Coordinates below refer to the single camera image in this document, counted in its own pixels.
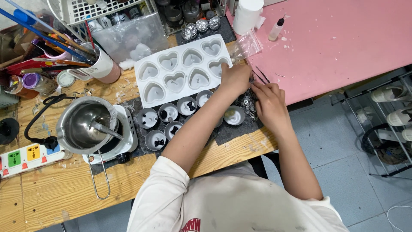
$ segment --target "pink table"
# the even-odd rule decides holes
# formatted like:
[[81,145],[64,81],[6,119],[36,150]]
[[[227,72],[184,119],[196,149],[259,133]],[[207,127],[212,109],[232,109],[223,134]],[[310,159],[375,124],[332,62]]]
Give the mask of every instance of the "pink table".
[[[412,64],[411,9],[411,0],[289,0],[266,6],[266,20],[255,29],[263,50],[247,61],[286,91],[286,104],[299,102]],[[285,13],[290,18],[278,40],[269,41]],[[228,10],[226,15],[233,23]]]

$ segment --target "white t-shirt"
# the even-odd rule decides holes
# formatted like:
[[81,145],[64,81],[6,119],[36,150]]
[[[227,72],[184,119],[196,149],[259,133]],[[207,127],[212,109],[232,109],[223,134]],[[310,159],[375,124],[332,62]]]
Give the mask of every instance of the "white t-shirt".
[[189,180],[162,156],[137,193],[127,231],[348,232],[329,197],[299,200],[247,161]]

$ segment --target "paper towel roll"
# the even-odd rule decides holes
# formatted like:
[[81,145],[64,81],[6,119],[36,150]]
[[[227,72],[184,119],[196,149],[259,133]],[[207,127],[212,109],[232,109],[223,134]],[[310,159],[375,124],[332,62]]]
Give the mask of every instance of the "paper towel roll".
[[232,25],[236,34],[242,36],[255,27],[259,15],[263,11],[263,4],[263,0],[239,0]]

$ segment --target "hand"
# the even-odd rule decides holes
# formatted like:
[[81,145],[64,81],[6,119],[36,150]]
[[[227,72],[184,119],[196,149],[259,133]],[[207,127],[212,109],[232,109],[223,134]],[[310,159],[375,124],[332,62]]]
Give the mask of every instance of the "hand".
[[293,131],[286,108],[285,91],[279,89],[279,85],[274,83],[263,85],[254,82],[251,87],[258,98],[256,112],[262,123],[277,138],[290,129]]
[[249,78],[252,68],[249,65],[236,64],[229,68],[227,63],[222,63],[222,80],[218,89],[226,89],[238,97],[250,87]]

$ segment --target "white string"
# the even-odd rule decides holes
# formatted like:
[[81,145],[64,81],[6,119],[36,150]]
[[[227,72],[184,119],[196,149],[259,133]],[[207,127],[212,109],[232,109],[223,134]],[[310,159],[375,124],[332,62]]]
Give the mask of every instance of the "white string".
[[410,207],[410,206],[393,206],[393,207],[391,207],[390,209],[388,209],[388,212],[386,213],[386,218],[388,218],[389,223],[390,223],[393,227],[395,227],[396,229],[400,230],[401,232],[404,232],[403,230],[401,230],[401,229],[399,229],[398,227],[394,226],[394,225],[391,223],[391,220],[389,220],[389,211],[390,211],[391,209],[397,208],[397,207],[406,207],[406,208],[412,208],[412,207]]

